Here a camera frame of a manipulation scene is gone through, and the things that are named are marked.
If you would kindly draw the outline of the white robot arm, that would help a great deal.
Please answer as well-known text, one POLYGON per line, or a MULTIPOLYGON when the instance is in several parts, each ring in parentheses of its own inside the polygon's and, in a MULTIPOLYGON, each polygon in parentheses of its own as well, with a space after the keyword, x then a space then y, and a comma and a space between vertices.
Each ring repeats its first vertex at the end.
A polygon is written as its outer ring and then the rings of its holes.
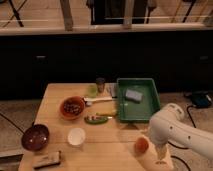
POLYGON ((148 135, 157 151, 163 150, 169 140, 174 140, 194 152, 213 160, 213 133, 181 122, 183 109, 168 103, 149 120, 148 135))

